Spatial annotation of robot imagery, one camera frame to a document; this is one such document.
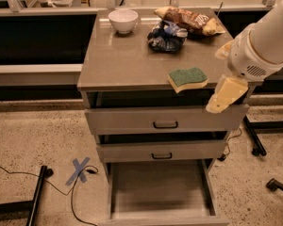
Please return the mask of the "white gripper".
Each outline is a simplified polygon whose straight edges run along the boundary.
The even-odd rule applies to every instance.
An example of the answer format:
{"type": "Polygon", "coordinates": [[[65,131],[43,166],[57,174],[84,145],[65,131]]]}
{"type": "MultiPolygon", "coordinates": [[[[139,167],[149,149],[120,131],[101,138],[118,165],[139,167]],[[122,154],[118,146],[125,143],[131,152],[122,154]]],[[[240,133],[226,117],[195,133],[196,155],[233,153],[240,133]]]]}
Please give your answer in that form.
{"type": "Polygon", "coordinates": [[[254,28],[254,24],[248,25],[234,40],[227,42],[216,51],[215,56],[219,59],[227,59],[228,69],[237,76],[221,76],[214,94],[208,100],[207,112],[214,114],[223,112],[248,90],[246,80],[264,80],[282,68],[282,63],[271,63],[255,50],[251,42],[251,32],[254,28]]]}

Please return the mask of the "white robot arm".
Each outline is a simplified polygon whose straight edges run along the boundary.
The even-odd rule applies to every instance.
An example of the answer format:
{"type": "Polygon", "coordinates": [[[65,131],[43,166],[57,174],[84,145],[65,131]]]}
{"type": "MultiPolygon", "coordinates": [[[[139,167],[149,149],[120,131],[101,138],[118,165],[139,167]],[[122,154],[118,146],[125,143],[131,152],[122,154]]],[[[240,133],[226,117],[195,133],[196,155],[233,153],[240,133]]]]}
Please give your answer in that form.
{"type": "Polygon", "coordinates": [[[283,1],[217,50],[230,75],[222,75],[206,111],[221,113],[242,97],[250,81],[263,81],[283,67],[283,1]]]}

